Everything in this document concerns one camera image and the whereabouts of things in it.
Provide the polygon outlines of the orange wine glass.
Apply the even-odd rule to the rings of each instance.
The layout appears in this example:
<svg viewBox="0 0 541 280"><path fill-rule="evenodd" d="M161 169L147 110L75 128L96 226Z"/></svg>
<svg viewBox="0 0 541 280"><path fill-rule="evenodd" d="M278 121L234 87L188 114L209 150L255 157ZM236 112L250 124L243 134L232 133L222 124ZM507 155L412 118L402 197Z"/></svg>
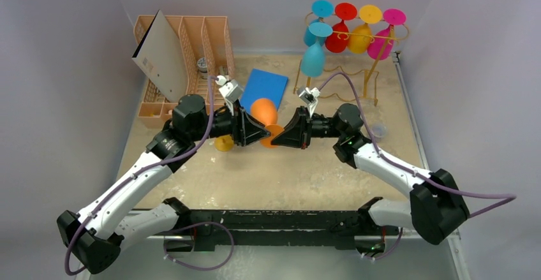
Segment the orange wine glass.
<svg viewBox="0 0 541 280"><path fill-rule="evenodd" d="M250 114L270 132L270 136L260 140L260 143L266 148L276 148L272 140L284 131L284 127L278 124L278 110L274 102L267 98L257 99L251 105Z"/></svg>

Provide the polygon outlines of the yellow front wine glass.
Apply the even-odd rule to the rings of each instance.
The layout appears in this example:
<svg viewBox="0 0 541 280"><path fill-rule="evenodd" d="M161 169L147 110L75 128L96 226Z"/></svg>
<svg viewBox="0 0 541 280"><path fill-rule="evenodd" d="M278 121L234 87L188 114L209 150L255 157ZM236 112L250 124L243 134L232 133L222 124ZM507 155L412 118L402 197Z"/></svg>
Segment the yellow front wine glass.
<svg viewBox="0 0 541 280"><path fill-rule="evenodd" d="M220 152L227 152L233 148L234 141L231 135L219 136L215 139L214 146Z"/></svg>

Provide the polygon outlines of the light blue front wine glass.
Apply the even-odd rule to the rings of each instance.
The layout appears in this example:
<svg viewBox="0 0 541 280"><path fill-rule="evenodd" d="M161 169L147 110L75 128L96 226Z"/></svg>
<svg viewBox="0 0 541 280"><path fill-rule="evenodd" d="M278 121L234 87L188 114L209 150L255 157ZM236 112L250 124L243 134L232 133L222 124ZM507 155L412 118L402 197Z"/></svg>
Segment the light blue front wine glass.
<svg viewBox="0 0 541 280"><path fill-rule="evenodd" d="M304 34L304 43L308 47L305 51L300 70L307 77L319 77L325 66L325 53L323 45L327 37L332 34L330 25L319 20L312 21Z"/></svg>

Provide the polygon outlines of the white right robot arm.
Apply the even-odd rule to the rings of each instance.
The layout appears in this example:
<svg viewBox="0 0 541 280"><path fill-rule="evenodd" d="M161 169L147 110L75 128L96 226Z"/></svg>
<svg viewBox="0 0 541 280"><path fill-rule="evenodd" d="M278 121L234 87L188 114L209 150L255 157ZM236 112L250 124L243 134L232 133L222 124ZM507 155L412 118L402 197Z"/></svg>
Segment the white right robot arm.
<svg viewBox="0 0 541 280"><path fill-rule="evenodd" d="M306 107L298 107L271 143L306 149L312 138L336 138L333 149L340 162L375 176L407 198L370 203L358 216L360 229L366 233L382 226L414 229L426 242L440 244L471 216L453 176L443 169L419 168L377 149L361 132L363 124L358 106L350 103L341 105L332 117L310 115Z"/></svg>

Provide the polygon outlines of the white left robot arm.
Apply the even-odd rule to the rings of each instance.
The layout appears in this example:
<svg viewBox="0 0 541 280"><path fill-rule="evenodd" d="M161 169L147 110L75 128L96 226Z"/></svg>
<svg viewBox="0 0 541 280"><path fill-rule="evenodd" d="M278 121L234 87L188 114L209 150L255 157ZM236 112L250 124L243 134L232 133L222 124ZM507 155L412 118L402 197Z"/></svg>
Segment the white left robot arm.
<svg viewBox="0 0 541 280"><path fill-rule="evenodd" d="M238 101L231 108L213 109L197 94L183 96L172 117L147 145L136 163L99 198L78 212L65 211L57 226L66 246L64 270L72 275L69 260L75 256L82 269L97 274L120 253L151 235L181 235L196 226L191 210L176 198L155 209L129 217L132 208L158 184L168 179L201 148L208 138L229 135L246 146L270 136L265 126Z"/></svg>

